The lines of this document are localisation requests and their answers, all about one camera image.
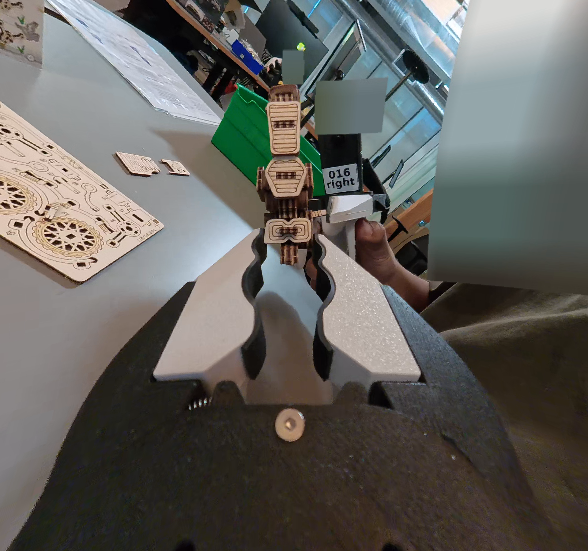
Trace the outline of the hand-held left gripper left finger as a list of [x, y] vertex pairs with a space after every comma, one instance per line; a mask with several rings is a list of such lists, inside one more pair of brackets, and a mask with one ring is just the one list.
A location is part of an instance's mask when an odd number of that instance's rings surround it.
[[266, 357], [255, 302], [266, 256], [264, 231], [253, 231], [196, 279], [153, 370], [155, 380], [199, 380], [209, 395], [232, 381], [246, 398]]

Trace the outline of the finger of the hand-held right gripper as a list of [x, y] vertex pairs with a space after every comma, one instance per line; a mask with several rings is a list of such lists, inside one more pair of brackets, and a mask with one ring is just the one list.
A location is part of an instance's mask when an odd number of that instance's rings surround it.
[[329, 224], [340, 224], [370, 217], [372, 213], [371, 194], [332, 195], [327, 203], [326, 218]]

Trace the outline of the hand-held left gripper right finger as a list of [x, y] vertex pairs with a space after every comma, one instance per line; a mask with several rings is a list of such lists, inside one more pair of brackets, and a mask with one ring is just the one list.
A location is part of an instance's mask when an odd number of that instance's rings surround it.
[[335, 389], [355, 382], [417, 382], [421, 370], [382, 284], [325, 235], [313, 246], [316, 293], [322, 304], [313, 339], [313, 363]]

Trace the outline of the wooden puzzle model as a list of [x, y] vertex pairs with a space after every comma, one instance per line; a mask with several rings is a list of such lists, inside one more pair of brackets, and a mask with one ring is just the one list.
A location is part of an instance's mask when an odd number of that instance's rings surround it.
[[325, 209], [323, 201], [313, 199], [310, 165], [298, 157], [272, 159], [267, 168], [258, 168], [256, 190], [266, 209], [265, 243], [279, 247], [281, 264], [304, 268], [322, 218], [310, 211]]

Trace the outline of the person's right forearm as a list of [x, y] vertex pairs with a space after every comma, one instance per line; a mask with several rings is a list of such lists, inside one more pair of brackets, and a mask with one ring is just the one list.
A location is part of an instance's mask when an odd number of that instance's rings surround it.
[[415, 312], [423, 312], [430, 304], [429, 282], [395, 266], [386, 285], [392, 288]]

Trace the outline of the grey desk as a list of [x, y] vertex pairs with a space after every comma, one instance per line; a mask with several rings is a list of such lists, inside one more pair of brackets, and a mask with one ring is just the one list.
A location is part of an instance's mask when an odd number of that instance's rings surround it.
[[[77, 411], [122, 346], [250, 226], [212, 176], [246, 185], [209, 125], [158, 112], [66, 22], [45, 14], [43, 66], [1, 56], [1, 101], [164, 223], [76, 285], [1, 240], [1, 550], [23, 526]], [[115, 152], [151, 158], [130, 175]], [[161, 159], [190, 176], [171, 175]]]

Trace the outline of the person's right hand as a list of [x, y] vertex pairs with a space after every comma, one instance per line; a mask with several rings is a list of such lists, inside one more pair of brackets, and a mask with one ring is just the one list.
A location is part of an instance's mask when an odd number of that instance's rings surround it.
[[386, 236], [384, 226], [366, 218], [355, 224], [356, 261], [381, 284], [394, 288], [400, 280], [398, 263]]

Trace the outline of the wooden handrail beam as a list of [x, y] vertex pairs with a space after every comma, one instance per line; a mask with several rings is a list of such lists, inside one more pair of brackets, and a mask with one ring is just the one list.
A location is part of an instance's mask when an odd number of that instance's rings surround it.
[[412, 228], [421, 222], [430, 223], [433, 193], [433, 189], [429, 190], [398, 215], [390, 215], [391, 220], [385, 224], [389, 242], [401, 233], [409, 233]]

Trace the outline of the green plastic bin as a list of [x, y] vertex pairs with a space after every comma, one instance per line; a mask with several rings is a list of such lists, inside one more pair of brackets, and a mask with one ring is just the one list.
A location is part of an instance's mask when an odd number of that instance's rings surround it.
[[319, 152], [300, 135], [298, 87], [274, 86], [269, 94], [266, 100], [239, 85], [212, 137], [213, 145], [252, 183], [258, 168], [267, 168], [272, 159], [298, 157], [310, 165], [315, 194], [323, 194]]

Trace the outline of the wooden puzzle sheet notched corner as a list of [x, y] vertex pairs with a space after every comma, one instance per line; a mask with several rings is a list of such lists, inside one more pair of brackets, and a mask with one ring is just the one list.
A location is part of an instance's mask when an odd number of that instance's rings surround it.
[[[63, 209], [49, 222], [43, 217], [53, 202]], [[1, 238], [84, 283], [163, 228], [1, 103]]]

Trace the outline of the black disc on rod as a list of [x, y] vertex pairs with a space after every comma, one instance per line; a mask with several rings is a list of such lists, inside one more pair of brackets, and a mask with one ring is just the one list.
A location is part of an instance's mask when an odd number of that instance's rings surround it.
[[407, 68], [407, 73], [399, 80], [393, 88], [386, 93], [385, 102], [387, 102], [410, 78], [414, 78], [420, 84], [427, 84], [430, 81], [430, 74], [426, 64], [421, 58], [411, 50], [403, 51], [401, 60]]

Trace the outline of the black monitor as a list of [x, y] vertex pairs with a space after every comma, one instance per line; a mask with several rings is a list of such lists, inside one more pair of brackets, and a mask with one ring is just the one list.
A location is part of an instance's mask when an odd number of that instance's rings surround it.
[[284, 51], [303, 55], [304, 72], [300, 84], [312, 74], [328, 53], [315, 26], [292, 0], [269, 0], [255, 23], [266, 39], [265, 49], [282, 58]]

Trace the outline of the blue storage bin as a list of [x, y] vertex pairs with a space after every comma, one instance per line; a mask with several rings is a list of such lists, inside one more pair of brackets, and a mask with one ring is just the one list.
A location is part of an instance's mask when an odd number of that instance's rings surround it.
[[258, 76], [264, 65], [254, 49], [247, 42], [234, 40], [232, 45], [233, 54], [241, 60], [241, 62], [250, 70], [255, 76]]

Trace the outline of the brown cardboard box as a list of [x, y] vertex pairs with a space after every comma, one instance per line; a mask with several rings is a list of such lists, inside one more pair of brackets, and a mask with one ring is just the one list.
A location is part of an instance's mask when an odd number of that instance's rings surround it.
[[229, 19], [230, 26], [235, 30], [245, 28], [245, 13], [243, 6], [252, 8], [254, 11], [261, 12], [260, 7], [255, 0], [228, 0], [224, 9], [224, 15]]

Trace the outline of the person's olive clothing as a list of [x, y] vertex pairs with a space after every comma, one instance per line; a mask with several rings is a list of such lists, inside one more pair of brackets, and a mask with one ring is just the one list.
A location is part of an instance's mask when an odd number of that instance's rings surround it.
[[561, 550], [587, 550], [587, 296], [457, 283], [422, 317], [494, 401]]

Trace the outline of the small wooden puzzle piece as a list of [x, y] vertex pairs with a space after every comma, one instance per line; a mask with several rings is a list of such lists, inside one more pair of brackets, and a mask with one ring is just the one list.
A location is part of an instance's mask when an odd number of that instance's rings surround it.
[[160, 173], [160, 168], [151, 158], [120, 151], [115, 152], [114, 157], [130, 175], [150, 177]]

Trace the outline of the long wooden workbench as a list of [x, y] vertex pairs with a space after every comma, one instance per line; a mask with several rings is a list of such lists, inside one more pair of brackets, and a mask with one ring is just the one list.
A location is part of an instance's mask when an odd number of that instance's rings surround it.
[[219, 101], [230, 84], [243, 83], [254, 93], [268, 99], [269, 87], [248, 70], [221, 39], [221, 34], [208, 29], [176, 0], [130, 0], [123, 19], [163, 45], [192, 73], [197, 71], [196, 51], [213, 61], [202, 88]]

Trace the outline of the white instruction sheet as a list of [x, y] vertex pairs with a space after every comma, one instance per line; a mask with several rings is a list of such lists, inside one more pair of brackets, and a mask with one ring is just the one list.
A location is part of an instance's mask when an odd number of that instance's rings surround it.
[[45, 0], [154, 109], [218, 126], [220, 117], [136, 30], [90, 0]]

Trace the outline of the illustrated instruction booklet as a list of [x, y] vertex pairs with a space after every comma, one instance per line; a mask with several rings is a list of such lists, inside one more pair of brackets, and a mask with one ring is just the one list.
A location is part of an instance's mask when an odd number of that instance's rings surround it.
[[1, 54], [42, 66], [45, 0], [1, 0]]

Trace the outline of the silver ventilation duct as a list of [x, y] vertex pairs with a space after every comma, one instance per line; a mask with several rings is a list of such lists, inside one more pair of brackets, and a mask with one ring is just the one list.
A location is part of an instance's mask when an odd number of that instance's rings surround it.
[[444, 82], [450, 83], [459, 37], [423, 0], [367, 0], [386, 22], [420, 52]]

